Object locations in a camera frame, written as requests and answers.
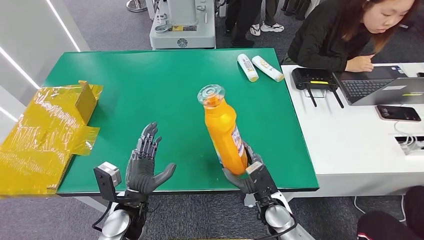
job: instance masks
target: smartphone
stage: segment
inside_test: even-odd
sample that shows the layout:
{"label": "smartphone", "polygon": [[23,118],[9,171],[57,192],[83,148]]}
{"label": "smartphone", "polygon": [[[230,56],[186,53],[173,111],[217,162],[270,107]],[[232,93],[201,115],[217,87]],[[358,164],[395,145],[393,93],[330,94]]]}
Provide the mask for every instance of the smartphone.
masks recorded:
{"label": "smartphone", "polygon": [[377,105],[376,109],[382,120],[421,122],[420,116],[412,107]]}

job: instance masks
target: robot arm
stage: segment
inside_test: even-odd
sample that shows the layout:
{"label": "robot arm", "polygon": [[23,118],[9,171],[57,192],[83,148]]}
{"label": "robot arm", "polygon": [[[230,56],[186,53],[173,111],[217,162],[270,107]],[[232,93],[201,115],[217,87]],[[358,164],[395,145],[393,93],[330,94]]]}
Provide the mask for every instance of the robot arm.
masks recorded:
{"label": "robot arm", "polygon": [[244,143],[250,166],[248,177],[240,179],[223,168],[225,177],[243,193],[254,194],[258,214],[270,235],[256,240],[315,240],[294,218],[289,204],[265,167],[261,157]]}
{"label": "robot arm", "polygon": [[[115,187],[121,183],[119,169],[104,162],[94,168],[94,175],[102,198],[109,201],[106,212],[93,224],[93,228],[101,231],[99,240],[137,240],[143,233],[149,208],[149,194],[166,182],[176,169],[170,163],[163,172],[154,175],[155,155],[161,137],[155,139],[158,132],[155,122],[148,124],[142,131],[137,145],[132,150],[126,168],[126,191],[123,196],[117,195]],[[96,225],[104,218],[113,203],[118,203],[107,217],[103,228]]]}

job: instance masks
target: black cable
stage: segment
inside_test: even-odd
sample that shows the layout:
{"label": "black cable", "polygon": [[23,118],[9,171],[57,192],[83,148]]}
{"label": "black cable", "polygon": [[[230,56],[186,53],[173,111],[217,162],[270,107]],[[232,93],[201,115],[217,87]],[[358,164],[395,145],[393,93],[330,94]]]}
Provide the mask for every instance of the black cable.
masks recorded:
{"label": "black cable", "polygon": [[154,211],[156,211],[158,208],[159,208],[159,206],[161,205],[161,203],[159,202],[158,204],[157,204],[157,206],[152,210],[152,211],[147,211],[148,213],[153,213]]}
{"label": "black cable", "polygon": [[93,223],[93,225],[91,225],[91,227],[99,232],[102,231],[102,229],[98,226],[96,226],[97,224],[99,224],[106,216],[106,214],[108,214],[109,210],[111,210],[112,207],[112,202],[110,201],[109,204],[107,205],[106,211],[104,211],[103,215],[97,220],[95,221],[95,223]]}
{"label": "black cable", "polygon": [[294,221],[294,223],[291,227],[287,228],[286,230],[284,230],[282,232],[279,232],[279,233],[276,233],[276,234],[273,234],[273,235],[269,235],[269,236],[263,236],[263,237],[260,237],[260,238],[254,238],[253,240],[266,240],[266,239],[278,238],[279,236],[284,235],[284,234],[290,232],[291,230],[295,229],[296,226],[298,225],[298,221],[296,220],[296,218],[291,213],[290,213],[290,216],[293,218],[293,221]]}

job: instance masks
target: gray carpet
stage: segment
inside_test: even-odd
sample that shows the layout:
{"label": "gray carpet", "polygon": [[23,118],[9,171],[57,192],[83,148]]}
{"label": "gray carpet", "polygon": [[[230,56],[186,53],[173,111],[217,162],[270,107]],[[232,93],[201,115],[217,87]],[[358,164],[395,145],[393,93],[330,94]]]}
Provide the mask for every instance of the gray carpet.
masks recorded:
{"label": "gray carpet", "polygon": [[[148,13],[127,11],[125,0],[64,2],[93,51],[151,49],[152,22]],[[255,40],[256,47],[275,48],[281,59],[302,22],[284,16],[280,10],[276,19],[285,26],[283,32],[248,38]],[[420,19],[420,24],[424,23],[424,17]],[[223,31],[224,20],[217,19],[218,48],[231,45]],[[423,32],[422,25],[398,31],[373,61],[424,62]],[[360,197],[357,204],[366,212],[382,210],[401,219],[400,200],[399,196]],[[237,193],[150,198],[152,209],[159,203],[158,209],[149,213],[146,223],[147,238],[151,240],[252,238],[266,234],[265,227],[256,219],[256,210],[244,207]],[[297,198],[290,205],[300,224],[317,240],[356,239],[356,222],[361,213],[354,207],[353,197]],[[97,239],[98,233],[91,229],[91,224],[102,214],[71,197],[2,199],[0,213],[0,239],[12,240]]]}
{"label": "gray carpet", "polygon": [[[402,219],[400,196],[360,197],[364,211],[382,210]],[[256,209],[244,207],[240,194],[163,195],[150,198],[147,239],[237,239],[267,234]],[[317,240],[354,240],[362,215],[353,197],[296,198],[290,206],[299,223]],[[89,240],[101,212],[72,197],[0,200],[0,239]]]}

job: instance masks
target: laptop keyboard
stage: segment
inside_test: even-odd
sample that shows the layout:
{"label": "laptop keyboard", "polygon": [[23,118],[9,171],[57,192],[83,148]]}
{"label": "laptop keyboard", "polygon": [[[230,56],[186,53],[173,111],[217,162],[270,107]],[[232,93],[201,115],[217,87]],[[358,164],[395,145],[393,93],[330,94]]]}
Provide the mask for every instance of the laptop keyboard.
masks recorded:
{"label": "laptop keyboard", "polygon": [[344,80],[346,93],[350,97],[365,97],[377,91],[381,87],[386,86],[393,80]]}

